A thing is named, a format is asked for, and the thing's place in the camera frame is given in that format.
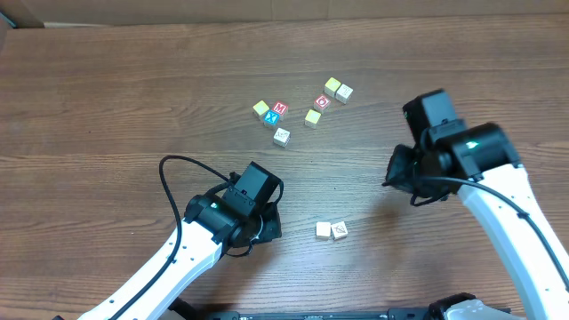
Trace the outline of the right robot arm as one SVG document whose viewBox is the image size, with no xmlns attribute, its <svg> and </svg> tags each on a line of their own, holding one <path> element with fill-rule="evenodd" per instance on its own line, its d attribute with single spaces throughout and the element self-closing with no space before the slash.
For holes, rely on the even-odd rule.
<svg viewBox="0 0 569 320">
<path fill-rule="evenodd" d="M 521 157 L 494 123 L 468 127 L 443 89 L 402 108 L 414 144 L 399 144 L 384 186 L 418 207 L 460 198 L 489 237 L 529 319 L 568 317 L 568 253 L 533 193 Z"/>
</svg>

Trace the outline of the yellow top block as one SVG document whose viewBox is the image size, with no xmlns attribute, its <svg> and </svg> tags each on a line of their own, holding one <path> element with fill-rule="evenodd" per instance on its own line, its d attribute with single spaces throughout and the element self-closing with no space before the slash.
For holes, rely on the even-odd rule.
<svg viewBox="0 0 569 320">
<path fill-rule="evenodd" d="M 319 221 L 316 224 L 316 239 L 318 240 L 328 240 L 332 233 L 332 227 L 330 222 Z"/>
</svg>

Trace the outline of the white block red side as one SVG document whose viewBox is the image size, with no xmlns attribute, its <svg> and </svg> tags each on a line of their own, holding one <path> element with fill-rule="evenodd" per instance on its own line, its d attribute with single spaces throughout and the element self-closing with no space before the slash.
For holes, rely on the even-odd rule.
<svg viewBox="0 0 569 320">
<path fill-rule="evenodd" d="M 291 138 L 291 133 L 283 128 L 278 128 L 273 136 L 273 142 L 278 146 L 285 148 Z"/>
</svg>

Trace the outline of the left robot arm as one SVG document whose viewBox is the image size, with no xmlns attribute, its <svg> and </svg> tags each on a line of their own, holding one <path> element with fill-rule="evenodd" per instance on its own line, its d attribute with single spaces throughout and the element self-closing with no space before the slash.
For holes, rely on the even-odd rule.
<svg viewBox="0 0 569 320">
<path fill-rule="evenodd" d="M 281 237 L 278 201 L 284 183 L 250 163 L 242 174 L 231 173 L 221 184 L 194 196 L 184 211 L 173 211 L 175 230 L 125 284 L 84 319 L 159 319 L 175 306 L 180 294 L 222 257 L 239 248 L 244 256 L 256 244 Z"/>
</svg>

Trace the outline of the white block leaf drawing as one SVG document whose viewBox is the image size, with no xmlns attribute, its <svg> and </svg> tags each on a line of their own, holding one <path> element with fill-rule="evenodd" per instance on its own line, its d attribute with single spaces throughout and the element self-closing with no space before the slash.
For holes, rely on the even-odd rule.
<svg viewBox="0 0 569 320">
<path fill-rule="evenodd" d="M 333 240 L 339 240 L 345 238 L 349 232 L 344 221 L 340 221 L 331 225 L 331 231 L 333 234 Z"/>
</svg>

